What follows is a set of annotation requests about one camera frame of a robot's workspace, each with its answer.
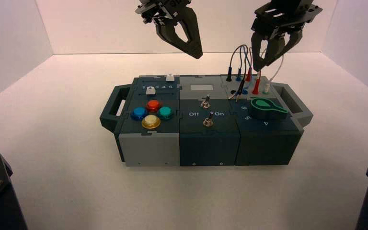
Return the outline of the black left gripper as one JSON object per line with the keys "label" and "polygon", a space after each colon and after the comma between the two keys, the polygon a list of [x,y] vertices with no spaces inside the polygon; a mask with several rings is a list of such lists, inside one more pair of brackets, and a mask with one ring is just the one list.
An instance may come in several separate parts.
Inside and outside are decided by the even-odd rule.
{"label": "black left gripper", "polygon": [[[140,3],[135,13],[142,17],[145,24],[157,24],[156,33],[163,41],[194,58],[202,57],[197,17],[194,10],[187,7],[190,0],[141,0]],[[177,35],[173,24],[167,24],[169,22],[181,25],[186,42]]]}

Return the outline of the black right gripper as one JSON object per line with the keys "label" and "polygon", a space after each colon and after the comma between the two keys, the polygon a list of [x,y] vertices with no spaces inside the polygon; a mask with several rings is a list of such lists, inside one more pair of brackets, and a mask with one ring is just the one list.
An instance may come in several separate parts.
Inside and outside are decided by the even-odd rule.
{"label": "black right gripper", "polygon": [[[311,0],[272,0],[254,11],[251,30],[253,69],[256,72],[271,65],[302,39],[300,31],[322,12]],[[265,57],[260,56],[262,41],[267,40]]]}

